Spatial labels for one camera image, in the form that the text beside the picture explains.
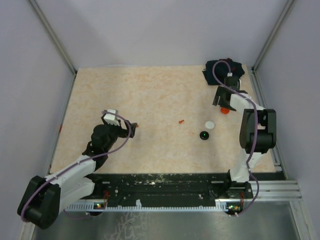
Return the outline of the orange earbud charging case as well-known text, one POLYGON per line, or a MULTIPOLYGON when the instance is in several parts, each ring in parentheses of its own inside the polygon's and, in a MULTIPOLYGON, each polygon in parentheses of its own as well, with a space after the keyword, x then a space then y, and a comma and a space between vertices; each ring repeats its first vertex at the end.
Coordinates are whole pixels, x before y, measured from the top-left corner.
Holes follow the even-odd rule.
POLYGON ((230 112, 230 109, 225 108, 225 107, 221 107, 220 108, 220 112, 224 115, 227 115, 230 112))

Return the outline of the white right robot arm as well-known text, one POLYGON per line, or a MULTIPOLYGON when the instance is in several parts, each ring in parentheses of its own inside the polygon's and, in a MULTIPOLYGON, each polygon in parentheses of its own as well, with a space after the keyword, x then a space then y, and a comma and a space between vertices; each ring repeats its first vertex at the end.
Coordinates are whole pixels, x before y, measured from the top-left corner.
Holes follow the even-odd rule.
POLYGON ((246 91, 240 90, 240 83, 236 76, 225 77, 212 103, 242 114, 239 132, 241 151, 237 163, 229 170, 230 181, 223 185, 223 192, 229 198, 235 198, 241 192, 239 183, 250 179, 251 170, 277 142, 276 111, 255 103, 246 91))

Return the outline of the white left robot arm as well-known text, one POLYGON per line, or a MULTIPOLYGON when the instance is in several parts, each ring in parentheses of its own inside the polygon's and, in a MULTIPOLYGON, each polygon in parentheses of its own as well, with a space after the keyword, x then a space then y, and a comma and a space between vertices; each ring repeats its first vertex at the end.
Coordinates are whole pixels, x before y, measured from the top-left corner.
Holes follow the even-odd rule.
POLYGON ((126 142, 135 136, 138 124, 124 121, 110 124, 104 121, 92 132, 85 151, 71 164, 45 177, 34 176, 28 183, 17 214, 25 223, 33 223, 45 230, 59 214, 83 197, 101 197, 104 186, 95 179, 97 171, 114 153, 113 145, 119 138, 126 142))

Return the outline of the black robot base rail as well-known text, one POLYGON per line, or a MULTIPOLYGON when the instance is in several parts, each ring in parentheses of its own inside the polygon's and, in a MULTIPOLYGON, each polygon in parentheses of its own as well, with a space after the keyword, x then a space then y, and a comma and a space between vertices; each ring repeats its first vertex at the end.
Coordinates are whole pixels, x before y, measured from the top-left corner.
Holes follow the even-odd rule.
POLYGON ((102 200, 111 207, 214 207, 218 199, 253 198, 249 182, 232 182, 228 173, 92 174, 96 185, 82 200, 102 200))

